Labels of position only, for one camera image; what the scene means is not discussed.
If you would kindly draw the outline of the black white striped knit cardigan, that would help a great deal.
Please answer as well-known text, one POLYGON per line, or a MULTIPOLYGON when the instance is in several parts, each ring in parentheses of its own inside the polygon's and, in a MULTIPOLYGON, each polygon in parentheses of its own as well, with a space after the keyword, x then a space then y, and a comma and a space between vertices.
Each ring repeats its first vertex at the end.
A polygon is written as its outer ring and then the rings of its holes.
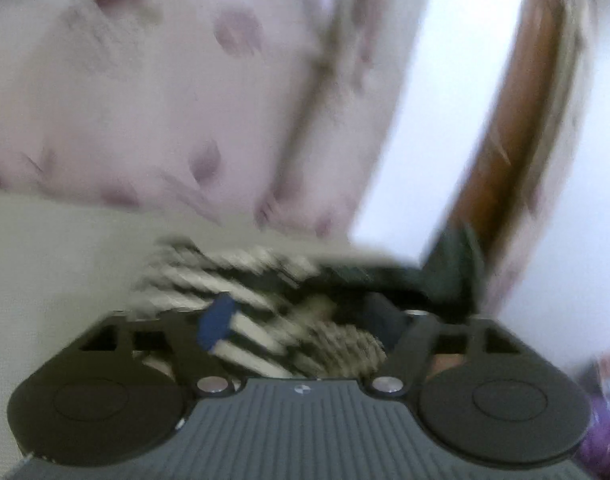
POLYGON ((305 256, 264 247, 201 252, 189 238, 162 240, 132 294, 142 318, 203 313, 217 296, 235 300, 228 332, 209 354, 237 377, 365 378, 384 363, 381 340, 334 321, 341 304, 304 282, 320 273, 305 256))

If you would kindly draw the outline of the purple cloth item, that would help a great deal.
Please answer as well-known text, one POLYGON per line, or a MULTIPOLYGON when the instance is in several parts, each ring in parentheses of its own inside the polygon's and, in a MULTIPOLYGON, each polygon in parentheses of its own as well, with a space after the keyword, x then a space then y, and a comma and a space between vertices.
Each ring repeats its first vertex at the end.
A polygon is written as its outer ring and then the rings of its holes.
POLYGON ((579 382, 591 401, 591 424, 578 460, 600 479, 610 479, 610 353, 598 356, 579 382))

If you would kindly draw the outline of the brown wooden door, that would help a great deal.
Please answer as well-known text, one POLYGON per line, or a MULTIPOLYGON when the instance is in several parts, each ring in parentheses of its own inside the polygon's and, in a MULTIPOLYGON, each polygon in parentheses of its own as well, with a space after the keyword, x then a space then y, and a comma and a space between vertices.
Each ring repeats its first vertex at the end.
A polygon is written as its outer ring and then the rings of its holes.
POLYGON ((508 68, 472 169, 450 212, 489 256, 509 216, 546 111, 563 28, 562 0, 523 0, 508 68))

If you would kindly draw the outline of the pink leaf print curtain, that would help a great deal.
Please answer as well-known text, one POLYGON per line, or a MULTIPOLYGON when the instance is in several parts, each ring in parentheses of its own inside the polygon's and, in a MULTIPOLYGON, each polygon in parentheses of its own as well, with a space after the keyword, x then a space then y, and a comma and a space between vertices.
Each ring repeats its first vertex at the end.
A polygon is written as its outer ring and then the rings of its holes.
POLYGON ((0 190, 351 227, 427 0, 0 0, 0 190))

